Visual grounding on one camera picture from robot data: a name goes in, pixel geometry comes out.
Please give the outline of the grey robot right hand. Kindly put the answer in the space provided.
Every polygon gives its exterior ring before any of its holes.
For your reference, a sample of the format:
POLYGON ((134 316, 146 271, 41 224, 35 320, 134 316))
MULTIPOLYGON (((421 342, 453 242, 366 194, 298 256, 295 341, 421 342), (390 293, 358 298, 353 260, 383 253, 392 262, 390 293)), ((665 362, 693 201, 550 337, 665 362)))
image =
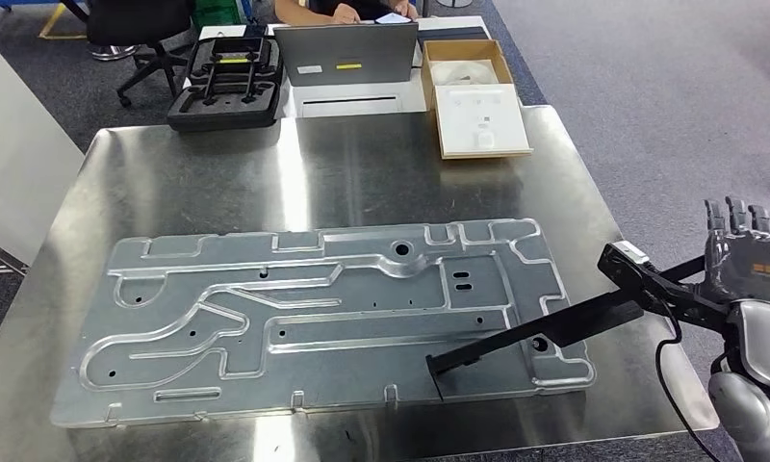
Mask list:
POLYGON ((705 276, 696 292, 726 303, 754 298, 770 302, 770 216, 759 205, 727 196, 707 199, 705 276))

